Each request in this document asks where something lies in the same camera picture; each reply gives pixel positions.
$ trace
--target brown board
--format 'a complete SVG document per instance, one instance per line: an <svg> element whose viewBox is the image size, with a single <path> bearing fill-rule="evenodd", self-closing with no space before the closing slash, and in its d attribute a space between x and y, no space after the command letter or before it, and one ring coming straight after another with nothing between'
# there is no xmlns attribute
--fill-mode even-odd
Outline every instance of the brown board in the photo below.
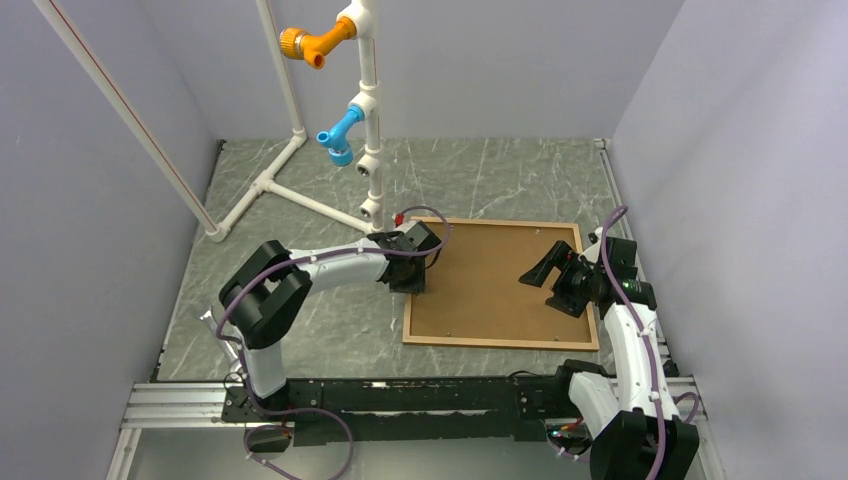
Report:
<svg viewBox="0 0 848 480"><path fill-rule="evenodd" d="M437 218L418 218L440 238ZM598 350L595 314L574 318L545 305L557 277L542 288L518 277L544 257L557 240L583 251L574 223L448 219L450 240L427 270L427 289L406 300L403 342L471 347Z"/></svg>

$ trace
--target marble surface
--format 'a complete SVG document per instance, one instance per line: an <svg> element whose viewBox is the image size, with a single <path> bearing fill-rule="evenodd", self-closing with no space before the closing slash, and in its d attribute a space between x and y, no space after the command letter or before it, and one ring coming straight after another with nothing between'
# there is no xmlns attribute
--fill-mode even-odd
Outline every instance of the marble surface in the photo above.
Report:
<svg viewBox="0 0 848 480"><path fill-rule="evenodd" d="M288 140L228 142L206 204L223 218ZM362 142L353 141L362 152ZM385 139L387 212L431 205L446 216L576 222L587 234L614 207L592 140ZM353 166L337 168L308 141L276 181L356 215L368 180ZM263 194L222 243L198 234L183 280L159 371L160 380L220 379L227 362L197 318L223 283L261 243L278 239L298 249L351 242L361 234L273 194ZM404 296L381 283L352 285L310 297L284 339L291 377L502 375L553 372L565 358L612 367L609 338L599 322L599 352L429 347L401 342Z"/></svg>

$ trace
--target orange pipe fitting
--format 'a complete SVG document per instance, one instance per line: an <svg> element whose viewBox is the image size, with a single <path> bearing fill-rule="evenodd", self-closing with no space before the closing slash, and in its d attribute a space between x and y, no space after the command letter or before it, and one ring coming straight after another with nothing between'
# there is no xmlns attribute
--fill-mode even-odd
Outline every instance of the orange pipe fitting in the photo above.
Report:
<svg viewBox="0 0 848 480"><path fill-rule="evenodd" d="M283 55L296 60L306 60L310 67L320 69L324 57L333 51L342 40L356 36L356 25L347 17L339 18L336 26L324 35L310 35L302 28L287 28L280 35Z"/></svg>

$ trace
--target blue valve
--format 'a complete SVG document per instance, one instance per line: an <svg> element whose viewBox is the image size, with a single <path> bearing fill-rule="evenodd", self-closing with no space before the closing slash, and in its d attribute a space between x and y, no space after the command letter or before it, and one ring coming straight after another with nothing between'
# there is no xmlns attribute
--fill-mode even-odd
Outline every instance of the blue valve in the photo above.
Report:
<svg viewBox="0 0 848 480"><path fill-rule="evenodd" d="M330 152L330 160L334 164L344 167L353 161L353 151L347 141L347 132L353 124L363 120L365 120L365 112L356 105L351 105L345 116L329 132L318 132L315 139Z"/></svg>

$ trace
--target gray wall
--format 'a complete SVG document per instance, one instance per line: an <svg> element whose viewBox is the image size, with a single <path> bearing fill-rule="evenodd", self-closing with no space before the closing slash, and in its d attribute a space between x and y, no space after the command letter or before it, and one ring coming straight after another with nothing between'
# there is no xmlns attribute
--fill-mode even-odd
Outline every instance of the gray wall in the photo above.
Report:
<svg viewBox="0 0 848 480"><path fill-rule="evenodd" d="M140 1L218 137L289 135L253 1ZM349 3L269 1L279 29L315 33ZM381 2L383 134L609 137L682 3ZM341 118L358 62L345 42L320 71L289 63L310 135Z"/></svg>
<svg viewBox="0 0 848 480"><path fill-rule="evenodd" d="M728 478L844 478L848 4L687 0L613 137Z"/></svg>
<svg viewBox="0 0 848 480"><path fill-rule="evenodd" d="M63 3L202 195L214 139L145 12ZM31 2L0 44L0 477L103 478L196 224Z"/></svg>

